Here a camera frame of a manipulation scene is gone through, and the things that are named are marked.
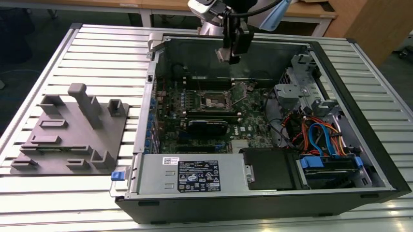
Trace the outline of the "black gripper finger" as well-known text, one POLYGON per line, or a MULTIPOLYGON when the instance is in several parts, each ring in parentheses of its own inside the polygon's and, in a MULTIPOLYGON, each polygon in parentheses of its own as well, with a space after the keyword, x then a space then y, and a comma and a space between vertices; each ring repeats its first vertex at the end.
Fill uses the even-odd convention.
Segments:
POLYGON ((229 15, 223 18, 223 48, 231 48, 231 17, 229 15))
POLYGON ((249 29, 246 23, 241 23, 230 33, 230 65, 239 63, 241 55, 247 53, 253 38, 254 31, 249 29))

